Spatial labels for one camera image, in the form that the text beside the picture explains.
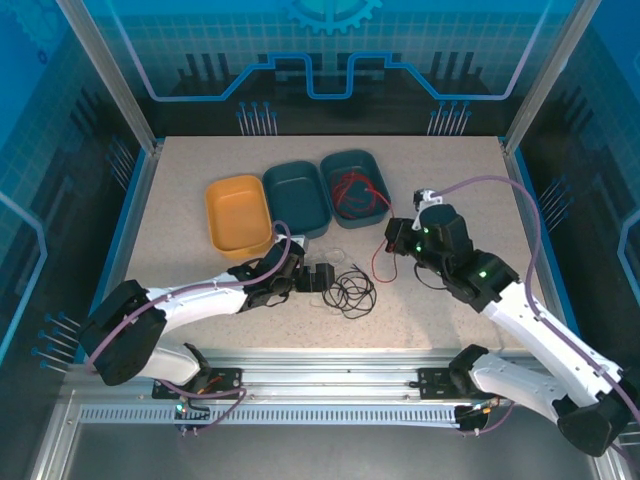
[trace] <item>white arm segment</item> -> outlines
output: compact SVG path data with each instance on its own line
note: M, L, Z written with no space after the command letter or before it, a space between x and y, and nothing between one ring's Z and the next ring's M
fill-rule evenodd
M157 305L157 309L166 312L167 324L162 335L191 322L240 311L247 298L243 287L216 286L225 282L237 281L236 277L225 272L208 280L211 283L211 289L194 290ZM148 289L148 298L153 300L178 288L182 287L150 288ZM198 371L200 371L200 365L188 348L160 337L147 364L136 376L151 377L167 380L175 385L184 385Z
M167 380L174 385L184 385L199 371L200 365L187 347L160 339L147 364L136 377L150 377Z
M156 306L157 309L166 312L167 324L162 334L203 318L238 313L247 299L243 287L217 286L237 281L236 277L225 272L211 280L197 282L198 284L210 283L210 289L194 290ZM148 298L153 300L179 288L182 287L149 288Z
M558 414L552 403L567 394L555 378L514 365L492 353L476 360L469 375L483 392L508 398L553 423L557 422Z
M522 345L558 380L569 398L578 407L593 405L598 402L596 395L599 392L607 394L611 391L611 386L602 376L596 375L593 368L580 358L571 347L544 326L542 322L535 319L527 302L523 283L511 283L500 292L500 296L502 299L499 302L489 303L482 313L520 340ZM615 362L596 353L594 349L556 319L538 300L535 301L542 315L564 332L583 352L598 362L614 381L620 381L618 372L621 369ZM503 394L503 392L496 390L488 391L498 395Z

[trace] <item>perforated metal rail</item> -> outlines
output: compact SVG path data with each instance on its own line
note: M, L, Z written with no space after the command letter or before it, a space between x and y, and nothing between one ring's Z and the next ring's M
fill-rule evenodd
M175 418L175 406L86 405L83 423L206 425L218 418L228 405L209 406L210 415L189 412ZM235 410L225 424L232 425L423 425L455 428L451 406L353 406L353 405L245 405Z

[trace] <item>blue trim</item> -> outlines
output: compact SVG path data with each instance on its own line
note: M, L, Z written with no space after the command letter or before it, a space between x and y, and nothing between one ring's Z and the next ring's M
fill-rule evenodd
M527 166L524 163L524 157L522 156L522 152L520 148L517 148L515 151L516 162L518 163L518 169L520 170L520 175L522 176L522 183L524 187L529 191L531 196L536 199L536 192L533 190L533 183L531 183L531 177L529 176L529 170L527 170ZM560 273L560 267L558 266L558 261L556 260L556 254L553 251L553 246L551 245L551 238L549 237L549 232L547 231L547 227L544 222L540 221L541 227L541 235L542 235L542 248L544 250L545 255L547 256L547 260L549 261L549 268L551 269L551 276L553 277L553 282L555 283L556 292L558 293L558 298L560 299L560 305L562 307L562 311L564 312L565 320L567 321L567 327L576 335L580 336L580 329L578 328L578 322L576 322L576 317L573 313L573 308L571 307L571 302L569 300L569 295L567 293L567 289L564 285L564 280L562 279L562 274Z
M9 345L13 340L13 336L18 329L18 325L20 325L22 315L27 308L27 304L29 303L29 299L31 298L33 289L36 287L36 283L38 283L38 279L40 278L40 274L42 273L42 268L47 261L48 252L42 223L40 223L40 221L38 221L31 213L27 212L24 208L14 202L11 198L9 198L8 195L5 195L3 192L0 192L0 203L4 203L9 208L9 210L13 211L27 225L29 225L36 231L36 236L38 238L38 248L40 250L38 262L36 263L33 272L31 272L31 276L29 277L27 286L25 287L24 292L22 293L22 297L20 298L20 303L18 303L16 311L13 313L13 317L11 317L11 322L9 323L9 328L7 328L7 333L5 333L4 338L2 339L2 343L0 343L0 365L2 365L4 357L7 354L7 350L9 349Z
M104 268L102 269L102 274L100 275L100 280L98 281L98 286L96 287L96 293L93 296L93 302L91 302L89 313L93 313L93 311L102 303L102 299L104 298L107 283L109 282L109 276L111 275L111 270L113 269L113 264L115 262L116 255L118 254L118 250L120 249L120 243L122 242L122 235L124 233L124 226L127 223L127 217L129 216L129 210L131 209L133 197L136 193L138 181L140 180L142 167L145 164L145 157L146 152L141 148L138 155L138 160L136 161L136 166L133 169L133 174L131 175L131 181L129 182L127 195L124 197L122 210L120 210L120 217L118 217L118 223L116 225L115 231L113 232L111 246L109 247L109 252L107 253L107 258L104 262ZM74 362L83 363L84 357L84 349L79 346L78 350L76 351Z
M636 297L636 302L640 305L640 285L638 285L638 280L636 279L635 274L633 273L633 268L631 268L631 264L629 263L629 259L625 253L627 248L627 241L629 240L629 230L636 223L640 221L640 209L633 212L627 219L622 223L622 230L620 231L620 240L618 241L618 259L622 264L622 269L624 270L624 274L627 276L627 280L629 281L629 286L633 291L634 296Z
M136 53L135 48L133 47L133 43L127 34L124 25L121 22L120 17L116 14L113 3L110 0L107 0L107 4L111 9L111 14L113 16L113 20L116 24L120 35L124 41L125 47L129 51L129 55L131 55L131 59L140 74L142 79L142 83L144 84L149 96L155 100L156 102L223 102L227 100L231 94L235 92L235 90L242 85L242 83L251 75L253 72L262 71L262 70L275 70L276 69L276 60L303 60L305 64L305 73L306 73L306 84L307 84L307 95L309 98L313 100L345 100L351 97L353 94L353 86L355 75L355 63L358 59L383 59L384 60L384 68L388 69L400 69L406 70L414 79L424 88L435 100L491 100L491 101L502 101L509 98L513 89L516 86L516 82L520 77L520 73L524 69L524 66L529 58L529 55L533 49L534 44L536 43L542 26L547 18L549 13L549 9L553 1L549 1L544 11L540 15L540 19L538 20L533 33L527 45L522 53L522 56L511 76L509 84L507 85L507 89L504 93L493 95L493 94L444 94L439 93L433 85L431 85L427 79L418 71L418 69L409 62L397 62L393 60L393 52L389 51L363 51L352 53L347 60L347 69L345 72L345 76L347 79L347 85L344 93L316 93L313 85L313 65L311 57L302 52L271 52L267 53L267 62L266 63L257 63L250 64L247 68L245 68L240 75L238 75L233 82L227 87L227 89L222 92L221 95L185 95L185 96L169 96L163 97L158 95L153 86L151 85L151 81L146 74L142 62L140 61L140 57Z

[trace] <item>blue wall panel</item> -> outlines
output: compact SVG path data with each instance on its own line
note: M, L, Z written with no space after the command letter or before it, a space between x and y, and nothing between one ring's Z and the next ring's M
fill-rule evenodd
M639 21L602 3L522 143L578 325L623 365L640 364Z
M87 314L139 147L53 0L0 0L0 70L0 478L18 479L69 358L39 332L73 352L45 318Z
M453 135L506 132L573 4L96 0L89 9L158 135L269 134L242 102L267 102L280 134ZM455 128L436 129L448 115Z

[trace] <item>teal container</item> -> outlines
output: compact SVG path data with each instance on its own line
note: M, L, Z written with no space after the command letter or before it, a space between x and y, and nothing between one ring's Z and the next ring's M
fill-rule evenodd
M365 152L364 150L338 152L325 157L320 163L320 173L322 174L322 179L324 180L329 195L331 195L331 191L336 183L338 183L338 179L350 172L359 173L368 177L374 188L391 203L391 196L384 183L378 164L369 152ZM366 203L371 200L372 194L365 189L365 184L359 182L354 183L349 188L348 195L356 202L360 200ZM331 196L329 198L336 222L338 222L338 225L342 228L362 228L375 225L376 223L380 223L389 211L389 207L382 200L378 200L372 210L367 212L352 211L351 215L355 218L346 218L338 213L336 206L331 200Z
M331 205L318 168L298 160L277 165L262 176L272 220L285 222L292 235L318 238L329 229Z

